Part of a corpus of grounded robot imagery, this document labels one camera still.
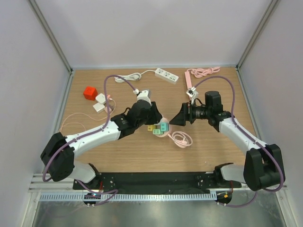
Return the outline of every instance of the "red cube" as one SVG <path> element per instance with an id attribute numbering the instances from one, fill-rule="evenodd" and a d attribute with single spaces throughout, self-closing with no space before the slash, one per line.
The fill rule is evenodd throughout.
<path id="1" fill-rule="evenodd" d="M 86 87 L 83 95 L 86 99 L 94 101 L 96 96 L 98 95 L 97 89 L 94 87 Z"/>

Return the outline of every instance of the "teal block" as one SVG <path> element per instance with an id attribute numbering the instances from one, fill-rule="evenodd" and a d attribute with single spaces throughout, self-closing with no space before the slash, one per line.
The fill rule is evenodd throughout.
<path id="1" fill-rule="evenodd" d="M 169 131 L 169 124 L 168 123 L 165 123 L 165 122 L 162 122 L 160 124 L 160 130 L 161 131 Z"/>
<path id="2" fill-rule="evenodd" d="M 163 134 L 163 132 L 162 132 L 160 129 L 153 129 L 153 130 L 152 130 L 152 133 L 153 133 L 154 135 L 162 135 L 162 134 Z"/>

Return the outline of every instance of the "metal beam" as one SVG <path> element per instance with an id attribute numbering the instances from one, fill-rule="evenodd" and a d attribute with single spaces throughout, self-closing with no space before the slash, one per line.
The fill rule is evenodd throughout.
<path id="1" fill-rule="evenodd" d="M 34 14 L 37 16 L 39 22 L 41 23 L 43 29 L 45 30 L 47 36 L 49 37 L 51 43 L 53 44 L 54 48 L 56 49 L 56 51 L 58 52 L 61 60 L 63 61 L 66 69 L 68 70 L 69 73 L 72 72 L 72 68 L 70 66 L 70 64 L 68 63 L 60 45 L 58 44 L 53 32 L 51 31 L 45 17 L 43 16 L 39 6 L 37 5 L 36 1 L 35 0 L 27 0 L 29 5 L 31 6 Z"/>
<path id="2" fill-rule="evenodd" d="M 276 7 L 278 6 L 280 0 L 272 0 L 268 5 L 262 19 L 260 20 L 255 32 L 253 33 L 252 37 L 250 38 L 249 43 L 247 44 L 244 53 L 242 54 L 238 64 L 237 69 L 240 69 L 243 65 L 244 61 L 246 60 L 248 54 L 250 53 L 252 47 L 255 45 L 257 39 L 261 35 L 262 31 L 264 30 L 266 24 L 268 23 L 270 17 L 272 16 L 273 12 L 275 11 Z"/>

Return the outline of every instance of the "toy block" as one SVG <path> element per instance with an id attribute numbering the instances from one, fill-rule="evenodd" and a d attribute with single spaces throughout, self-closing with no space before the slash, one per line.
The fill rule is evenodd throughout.
<path id="1" fill-rule="evenodd" d="M 156 125 L 147 125 L 147 131 L 152 131 L 156 129 Z"/>
<path id="2" fill-rule="evenodd" d="M 160 130 L 161 131 L 169 131 L 169 124 L 168 123 L 165 123 L 165 122 L 162 122 L 160 124 Z"/>
<path id="3" fill-rule="evenodd" d="M 162 135 L 163 134 L 163 132 L 160 129 L 154 129 L 154 130 L 152 130 L 152 133 L 154 135 Z"/>
<path id="4" fill-rule="evenodd" d="M 94 101 L 96 96 L 98 95 L 97 90 L 94 87 L 86 87 L 83 95 L 86 99 Z"/>

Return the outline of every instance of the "wooden table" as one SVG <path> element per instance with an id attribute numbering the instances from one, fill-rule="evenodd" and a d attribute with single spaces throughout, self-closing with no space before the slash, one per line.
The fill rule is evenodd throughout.
<path id="1" fill-rule="evenodd" d="M 140 81 L 132 81 L 132 84 L 139 90 L 150 89 L 151 100 L 156 101 L 160 113 L 172 119 L 180 111 L 181 104 L 188 101 L 184 78 L 186 69 L 166 70 L 179 76 L 176 85 L 155 77 L 153 72 L 145 73 Z M 63 119 L 76 112 L 88 114 L 95 119 L 104 118 L 105 112 L 97 114 L 92 107 L 96 101 L 84 98 L 82 93 L 85 87 L 96 87 L 99 93 L 103 93 L 103 81 L 107 75 L 128 75 L 143 71 L 145 69 L 76 71 Z M 232 81 L 236 91 L 234 114 L 247 130 L 254 133 L 235 68 L 221 68 L 215 75 L 225 76 Z M 200 80 L 192 77 L 192 84 Z M 208 80 L 197 90 L 202 102 L 204 102 L 206 91 L 219 91 L 224 110 L 230 111 L 232 90 L 225 80 Z M 112 116 L 122 113 L 126 107 L 131 107 L 136 102 L 136 97 L 128 84 L 116 83 L 114 78 L 108 80 L 107 92 L 116 101 L 116 109 Z M 105 121 L 98 122 L 87 116 L 76 114 L 66 121 L 66 123 L 70 122 L 80 122 L 86 129 L 90 129 Z M 80 124 L 73 123 L 64 127 L 62 133 L 69 135 L 83 130 Z M 188 123 L 186 127 L 173 126 L 173 131 L 188 133 L 194 140 L 193 145 L 189 148 L 179 148 L 168 137 L 158 138 L 147 131 L 147 126 L 142 126 L 133 135 L 96 147 L 83 154 L 78 160 L 83 163 L 92 163 L 100 172 L 212 171 L 216 165 L 227 162 L 244 164 L 245 156 L 242 152 L 227 137 L 211 127 L 207 120 L 196 120 L 194 124 Z"/>

